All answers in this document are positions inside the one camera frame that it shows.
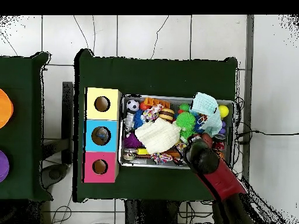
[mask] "green spiky ball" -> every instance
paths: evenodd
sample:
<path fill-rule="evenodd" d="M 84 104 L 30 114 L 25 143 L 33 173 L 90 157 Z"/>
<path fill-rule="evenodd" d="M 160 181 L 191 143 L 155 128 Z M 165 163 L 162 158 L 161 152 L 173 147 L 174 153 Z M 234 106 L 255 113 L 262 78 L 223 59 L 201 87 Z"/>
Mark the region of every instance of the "green spiky ball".
<path fill-rule="evenodd" d="M 193 130 L 195 126 L 195 117 L 188 111 L 179 114 L 176 119 L 176 125 L 181 127 L 183 131 Z"/>
<path fill-rule="evenodd" d="M 187 103 L 183 103 L 180 105 L 180 109 L 183 111 L 189 111 L 190 106 Z"/>

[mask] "silver tray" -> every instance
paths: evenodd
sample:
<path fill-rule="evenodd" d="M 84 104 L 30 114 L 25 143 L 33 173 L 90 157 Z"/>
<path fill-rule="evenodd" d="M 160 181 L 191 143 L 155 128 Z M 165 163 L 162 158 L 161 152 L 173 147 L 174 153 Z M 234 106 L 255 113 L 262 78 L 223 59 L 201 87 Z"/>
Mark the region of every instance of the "silver tray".
<path fill-rule="evenodd" d="M 177 111 L 179 109 L 179 105 L 182 103 L 191 104 L 193 98 L 182 98 L 182 97 L 164 97 L 164 96 L 147 96 L 140 95 L 137 97 L 134 94 L 124 94 L 121 98 L 121 116 L 127 115 L 126 104 L 129 100 L 136 100 L 138 102 L 143 102 L 146 97 L 150 97 L 153 99 L 161 99 L 170 102 L 171 109 Z M 235 141 L 235 112 L 236 106 L 233 101 L 230 100 L 216 100 L 218 104 L 226 105 L 229 109 L 229 113 L 226 116 L 226 138 L 223 140 L 225 142 L 225 149 L 222 150 L 222 153 L 225 154 L 225 159 L 228 163 L 232 165 L 232 156 L 234 155 L 234 149 L 232 148 L 233 143 Z M 190 169 L 188 165 L 176 165 L 174 162 L 167 162 L 164 164 L 155 164 L 152 159 L 134 159 L 132 161 L 124 160 L 124 121 L 123 118 L 120 119 L 120 135 L 119 135 L 119 152 L 118 152 L 118 161 L 122 166 L 134 166 L 134 167 L 158 167 L 158 168 L 167 168 L 167 169 Z"/>

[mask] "green mat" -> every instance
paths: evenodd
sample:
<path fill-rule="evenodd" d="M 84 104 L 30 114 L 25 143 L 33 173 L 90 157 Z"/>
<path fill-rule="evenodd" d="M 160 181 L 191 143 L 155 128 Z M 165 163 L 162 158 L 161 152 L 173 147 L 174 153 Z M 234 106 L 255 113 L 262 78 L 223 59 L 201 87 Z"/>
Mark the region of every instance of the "green mat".
<path fill-rule="evenodd" d="M 30 58 L 0 57 L 0 88 L 13 103 L 13 115 L 0 129 L 0 150 L 9 159 L 9 174 L 0 183 L 0 199 L 50 200 L 40 185 L 41 68 L 48 53 Z"/>
<path fill-rule="evenodd" d="M 190 170 L 120 167 L 116 182 L 82 183 L 84 88 L 118 89 L 123 94 L 193 97 L 206 93 L 218 100 L 234 100 L 237 61 L 169 61 L 92 57 L 81 50 L 75 58 L 74 200 L 128 198 L 148 200 L 210 200 L 204 184 Z"/>

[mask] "purple toy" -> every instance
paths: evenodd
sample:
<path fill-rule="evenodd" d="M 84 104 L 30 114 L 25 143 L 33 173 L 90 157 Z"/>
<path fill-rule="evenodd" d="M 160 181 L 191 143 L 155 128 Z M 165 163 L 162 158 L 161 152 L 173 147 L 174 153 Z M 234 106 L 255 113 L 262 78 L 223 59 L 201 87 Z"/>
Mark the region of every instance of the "purple toy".
<path fill-rule="evenodd" d="M 142 142 L 140 142 L 134 133 L 128 133 L 124 138 L 124 147 L 127 149 L 135 149 L 142 146 Z"/>
<path fill-rule="evenodd" d="M 225 134 L 225 128 L 222 128 L 219 133 L 224 135 Z"/>
<path fill-rule="evenodd" d="M 4 179 L 8 175 L 9 170 L 9 162 L 6 155 L 0 150 L 0 182 L 4 181 Z"/>

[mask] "white towel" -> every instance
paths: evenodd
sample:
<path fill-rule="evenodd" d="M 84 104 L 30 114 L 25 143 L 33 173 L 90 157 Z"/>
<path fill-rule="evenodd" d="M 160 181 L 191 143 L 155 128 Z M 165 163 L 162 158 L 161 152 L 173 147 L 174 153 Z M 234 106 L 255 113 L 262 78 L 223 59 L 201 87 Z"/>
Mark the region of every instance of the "white towel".
<path fill-rule="evenodd" d="M 180 139 L 181 127 L 173 125 L 162 118 L 155 122 L 146 122 L 135 130 L 135 135 L 146 147 L 147 152 L 161 153 L 167 151 Z"/>

